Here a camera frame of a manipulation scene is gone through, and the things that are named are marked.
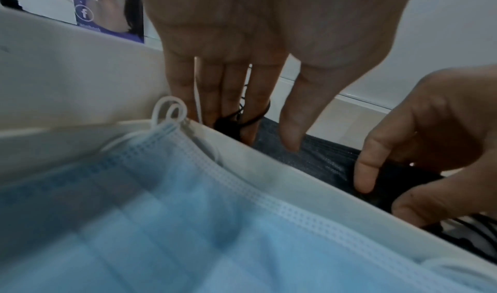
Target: facebook logo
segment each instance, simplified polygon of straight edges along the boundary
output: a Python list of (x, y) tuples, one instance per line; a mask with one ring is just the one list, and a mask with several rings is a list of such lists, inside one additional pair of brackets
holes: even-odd
[(84, 5), (76, 5), (74, 10), (79, 19), (86, 22), (93, 21), (93, 13), (88, 7)]

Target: poster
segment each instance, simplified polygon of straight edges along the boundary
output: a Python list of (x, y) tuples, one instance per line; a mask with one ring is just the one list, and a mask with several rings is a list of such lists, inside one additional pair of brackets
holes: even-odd
[(141, 0), (3, 0), (4, 6), (143, 43)]

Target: blue face mask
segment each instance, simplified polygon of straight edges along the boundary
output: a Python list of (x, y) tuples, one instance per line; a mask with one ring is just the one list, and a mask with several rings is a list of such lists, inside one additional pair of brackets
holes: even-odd
[(0, 292), (495, 291), (262, 193), (177, 123), (0, 192)]

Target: white torn patch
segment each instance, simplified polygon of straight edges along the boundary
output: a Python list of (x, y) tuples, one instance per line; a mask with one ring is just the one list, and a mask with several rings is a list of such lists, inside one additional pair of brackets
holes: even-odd
[(27, 12), (76, 24), (73, 0), (18, 0), (18, 2)]

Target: human hand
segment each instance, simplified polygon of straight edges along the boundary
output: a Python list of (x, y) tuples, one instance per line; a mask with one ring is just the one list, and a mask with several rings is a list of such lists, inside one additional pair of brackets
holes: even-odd
[(497, 209), (497, 65), (446, 69), (424, 77), (367, 136), (354, 184), (373, 190), (385, 160), (434, 172), (464, 168), (414, 187), (392, 213), (425, 226)]
[[(280, 118), (283, 143), (297, 150), (324, 107), (388, 54), (407, 0), (143, 0), (163, 42), (173, 95), (212, 127), (238, 110), (263, 113), (289, 53), (302, 62)], [(194, 66), (194, 57), (198, 63)], [(242, 130), (252, 143), (257, 125)]]

